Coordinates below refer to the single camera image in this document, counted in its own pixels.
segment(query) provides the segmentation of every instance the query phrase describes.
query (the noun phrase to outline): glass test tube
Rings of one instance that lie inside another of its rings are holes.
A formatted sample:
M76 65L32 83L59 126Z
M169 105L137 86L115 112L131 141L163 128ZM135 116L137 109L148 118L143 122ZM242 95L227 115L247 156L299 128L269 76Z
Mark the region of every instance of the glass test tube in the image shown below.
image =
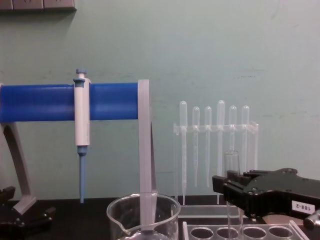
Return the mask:
M225 176L227 171L235 171L240 174L239 154L237 151L229 150L224 153ZM244 239L243 210L235 208L231 203L226 203L228 217L228 239Z
M247 151L248 151L248 124L249 124L250 109L247 105L241 109L241 124L244 128L242 133L242 171L247 171Z

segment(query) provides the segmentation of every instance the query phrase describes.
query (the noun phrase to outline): white label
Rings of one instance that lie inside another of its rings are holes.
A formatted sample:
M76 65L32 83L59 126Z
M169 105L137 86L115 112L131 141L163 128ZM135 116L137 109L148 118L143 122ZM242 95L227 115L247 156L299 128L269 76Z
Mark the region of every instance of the white label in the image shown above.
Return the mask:
M316 211L316 207L312 204L300 201L292 201L292 210L305 214L313 214Z

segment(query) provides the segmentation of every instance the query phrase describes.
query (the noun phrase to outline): wall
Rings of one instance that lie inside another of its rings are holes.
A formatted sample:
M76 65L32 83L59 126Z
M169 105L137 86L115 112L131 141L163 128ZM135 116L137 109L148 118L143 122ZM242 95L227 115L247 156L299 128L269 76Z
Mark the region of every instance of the wall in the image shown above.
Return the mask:
M227 107L249 105L260 125L259 167L292 167L320 179L318 0L77 2L76 13L0 17L0 82L72 84L78 67L94 83L150 79L157 181L165 194L173 194L172 126L181 100L213 111L220 99ZM137 127L92 122L88 197L138 191ZM77 198L74 124L18 128L38 198ZM1 149L0 188L17 186L3 140ZM201 185L188 193L211 192Z

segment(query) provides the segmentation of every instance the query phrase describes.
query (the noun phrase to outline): plastic dropper pipette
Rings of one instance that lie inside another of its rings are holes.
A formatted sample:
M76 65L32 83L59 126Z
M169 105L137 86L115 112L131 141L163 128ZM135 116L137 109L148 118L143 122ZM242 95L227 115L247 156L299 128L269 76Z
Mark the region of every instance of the plastic dropper pipette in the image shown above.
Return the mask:
M181 128L181 160L182 160L182 204L185 205L187 189L187 126L188 107L186 101L181 101L180 106L180 128Z
M218 126L218 146L217 146L217 162L218 162L218 175L222 176L222 161L223 161L223 130L225 125L225 101L220 100L217 104L216 124ZM219 195L216 198L216 203L219 204Z
M205 125L205 171L206 171L206 186L209 187L210 173L210 132L212 125L212 110L207 106L204 109L204 125Z
M247 143L248 143L248 130L247 126L249 124L249 112L250 109L247 105L243 106L241 109L241 124L243 128L242 133L242 166L243 172L247 171Z
M237 107L231 106L229 108L229 126L230 126L230 142L229 150L235 150L235 125L237 124Z
M194 186L197 187L198 178L198 142L199 142L199 125L200 125L200 109L195 106L192 109L192 125L193 125L193 167L194 167Z

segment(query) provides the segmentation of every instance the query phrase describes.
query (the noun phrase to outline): pipette bulb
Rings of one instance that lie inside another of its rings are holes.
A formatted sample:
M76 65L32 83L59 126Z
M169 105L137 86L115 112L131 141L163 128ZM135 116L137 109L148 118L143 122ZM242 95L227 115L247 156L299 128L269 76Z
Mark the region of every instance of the pipette bulb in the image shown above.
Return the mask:
M192 109L192 125L194 128L200 125L200 109L197 106Z
M241 110L241 124L249 123L249 113L250 113L249 106L247 105L243 106Z
M188 126L188 105L186 101L181 101L180 110L180 126Z
M229 108L229 125L237 124L237 107L232 105Z
M204 109L204 125L212 124L212 109L209 106L206 106Z
M224 125L225 124L225 112L226 112L226 104L225 101L220 100L217 104L217 115L216 115L216 124Z

